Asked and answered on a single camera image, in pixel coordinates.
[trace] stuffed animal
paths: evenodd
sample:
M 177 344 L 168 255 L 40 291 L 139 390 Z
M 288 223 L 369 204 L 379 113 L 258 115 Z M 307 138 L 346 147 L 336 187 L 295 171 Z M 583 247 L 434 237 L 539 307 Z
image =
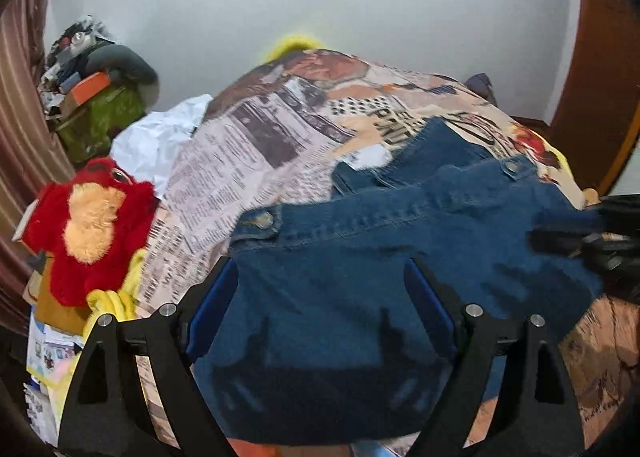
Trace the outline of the stuffed animal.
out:
M 80 307 L 89 291 L 122 286 L 157 203 L 150 182 L 136 182 L 110 158 L 94 159 L 68 183 L 42 190 L 22 241 L 53 254 L 51 294 Z

